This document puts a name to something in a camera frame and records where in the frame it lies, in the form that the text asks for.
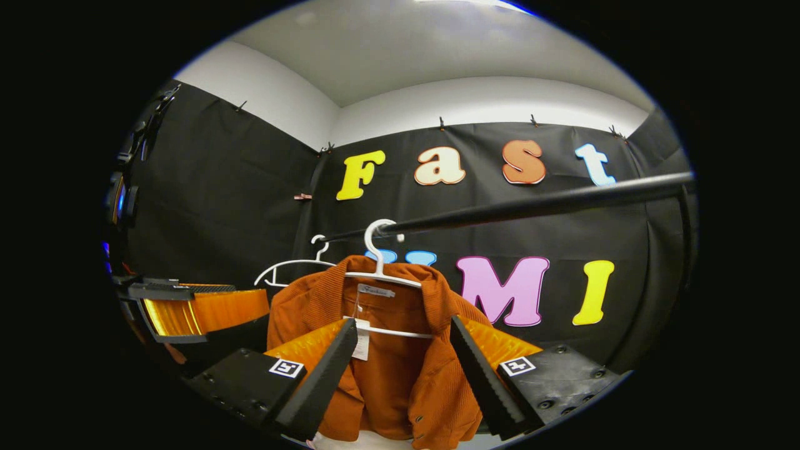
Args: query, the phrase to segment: letter m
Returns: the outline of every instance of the letter m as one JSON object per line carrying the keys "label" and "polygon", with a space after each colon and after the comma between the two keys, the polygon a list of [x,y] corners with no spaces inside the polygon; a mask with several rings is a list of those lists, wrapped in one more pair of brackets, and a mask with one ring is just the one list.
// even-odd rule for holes
{"label": "letter m", "polygon": [[492,263],[483,256],[461,258],[456,267],[464,275],[461,296],[476,307],[480,302],[491,323],[500,319],[509,303],[512,303],[511,313],[503,319],[506,325],[530,327],[542,321],[539,295],[545,271],[550,267],[547,259],[533,256],[520,259],[503,285]]}

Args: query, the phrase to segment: clothes rod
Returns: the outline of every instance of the clothes rod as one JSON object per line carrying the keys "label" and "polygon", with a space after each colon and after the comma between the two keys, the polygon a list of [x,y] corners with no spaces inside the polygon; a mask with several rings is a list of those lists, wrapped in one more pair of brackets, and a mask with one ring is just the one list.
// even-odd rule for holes
{"label": "clothes rod", "polygon": [[[694,175],[684,172],[659,175],[644,179],[621,181],[600,187],[582,187],[568,191],[536,195],[531,199],[498,203],[485,207],[471,207],[422,219],[384,225],[375,231],[375,237],[415,233],[439,229],[469,227],[483,223],[527,219],[543,215],[566,214],[599,207],[616,207],[650,200],[668,199],[695,188]],[[353,237],[363,237],[365,230],[348,231],[320,239],[333,242]]]}

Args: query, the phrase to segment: orange jacket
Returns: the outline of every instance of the orange jacket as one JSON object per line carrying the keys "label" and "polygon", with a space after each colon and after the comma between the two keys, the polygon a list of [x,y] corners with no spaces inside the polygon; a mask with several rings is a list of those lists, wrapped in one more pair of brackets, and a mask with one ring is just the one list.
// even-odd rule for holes
{"label": "orange jacket", "polygon": [[[450,317],[460,314],[485,325],[489,320],[452,292],[444,275],[432,267],[406,263],[383,267],[386,275],[420,282],[422,290],[345,278],[348,271],[374,272],[375,261],[349,256],[283,288],[272,300],[267,349],[344,315],[369,320],[371,327],[434,338],[369,333],[367,361],[350,359],[319,432],[334,440],[354,441],[359,430],[371,430],[389,439],[413,439],[414,448],[430,450],[451,450],[460,440],[471,440],[482,414],[450,344]],[[358,293],[359,283],[391,290],[395,296]]]}

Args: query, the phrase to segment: white hanger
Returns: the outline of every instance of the white hanger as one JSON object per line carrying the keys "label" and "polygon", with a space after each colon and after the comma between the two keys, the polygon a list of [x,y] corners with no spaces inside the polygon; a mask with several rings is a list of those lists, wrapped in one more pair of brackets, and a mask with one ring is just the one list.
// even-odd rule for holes
{"label": "white hanger", "polygon": [[[380,219],[372,222],[367,228],[366,232],[364,232],[364,244],[369,251],[375,255],[376,260],[378,261],[378,265],[375,268],[375,273],[367,273],[367,272],[347,272],[345,274],[346,277],[358,277],[358,278],[371,278],[371,279],[378,279],[381,281],[388,281],[390,283],[397,283],[403,284],[406,286],[418,287],[422,289],[422,284],[418,281],[412,281],[410,279],[398,278],[395,276],[388,276],[383,275],[383,253],[376,248],[375,245],[372,244],[372,234],[375,232],[375,229],[381,225],[390,225],[395,223],[393,220],[389,219]],[[402,242],[405,236],[398,235],[398,241]],[[395,330],[386,330],[383,328],[373,328],[361,325],[356,323],[356,327],[362,330],[367,331],[374,331],[376,333],[382,333],[384,335],[396,335],[396,336],[405,336],[405,337],[416,337],[416,338],[423,338],[423,339],[432,339],[433,335],[426,335],[422,333],[409,333],[405,331],[395,331]]]}
{"label": "white hanger", "polygon": [[[375,232],[375,228],[378,228],[381,225],[391,225],[396,223],[393,220],[389,219],[379,219],[372,222],[367,228],[366,232],[364,232],[364,245],[366,248],[375,255],[376,260],[378,261],[378,266],[375,268],[375,273],[366,273],[366,272],[347,272],[345,276],[347,277],[362,277],[362,278],[372,278],[372,279],[379,279],[381,281],[388,281],[390,283],[397,283],[397,284],[404,284],[406,286],[411,287],[419,287],[422,288],[422,284],[418,281],[412,281],[410,279],[398,278],[396,276],[388,276],[383,275],[383,252],[378,250],[375,245],[372,244],[372,234]],[[405,236],[398,235],[398,241],[402,242]]]}
{"label": "white hanger", "polygon": [[[316,235],[313,238],[311,238],[311,243],[316,243],[317,239],[324,238],[324,237],[325,236],[323,236],[323,235]],[[292,263],[316,263],[316,264],[324,264],[326,266],[335,266],[336,264],[332,264],[332,263],[328,263],[327,261],[320,261],[319,260],[319,258],[322,256],[322,253],[325,253],[325,250],[328,249],[329,245],[330,245],[330,243],[326,242],[325,246],[322,248],[322,250],[317,252],[317,259],[292,259],[291,261],[284,261],[282,263],[275,264],[274,266],[272,266],[272,267],[266,269],[265,271],[261,272],[261,275],[259,275],[258,278],[255,279],[255,282],[253,283],[253,285],[257,286],[258,282],[261,281],[261,278],[264,275],[270,273],[270,271],[272,271],[272,282],[270,282],[268,279],[265,279],[264,283],[267,283],[270,286],[275,286],[275,287],[286,287],[286,286],[289,286],[288,284],[279,284],[279,283],[275,282],[275,278],[277,276],[277,273],[276,273],[277,270],[276,269],[278,267],[285,266],[287,264],[292,264]]]}

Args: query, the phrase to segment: hanger hook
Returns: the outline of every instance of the hanger hook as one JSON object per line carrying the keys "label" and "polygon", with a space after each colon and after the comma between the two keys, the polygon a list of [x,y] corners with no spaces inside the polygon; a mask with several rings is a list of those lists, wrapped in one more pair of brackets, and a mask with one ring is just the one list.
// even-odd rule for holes
{"label": "hanger hook", "polygon": [[[311,238],[311,243],[316,243],[317,239],[324,239],[324,238],[325,238],[325,236],[323,236],[323,235],[316,235],[313,238]],[[317,261],[319,261],[320,257],[322,256],[322,254],[325,253],[326,250],[328,250],[328,246],[329,245],[330,245],[330,242],[326,242],[325,246],[322,248],[322,250],[317,252]]]}
{"label": "hanger hook", "polygon": [[[375,230],[378,229],[381,225],[392,225],[397,223],[393,220],[389,219],[378,219],[366,228],[364,232],[364,245],[366,248],[375,255],[375,259],[378,261],[378,266],[375,268],[375,273],[378,275],[383,275],[383,252],[378,250],[378,248],[372,243],[372,234],[375,233]],[[398,235],[398,241],[403,241],[403,235]]]}

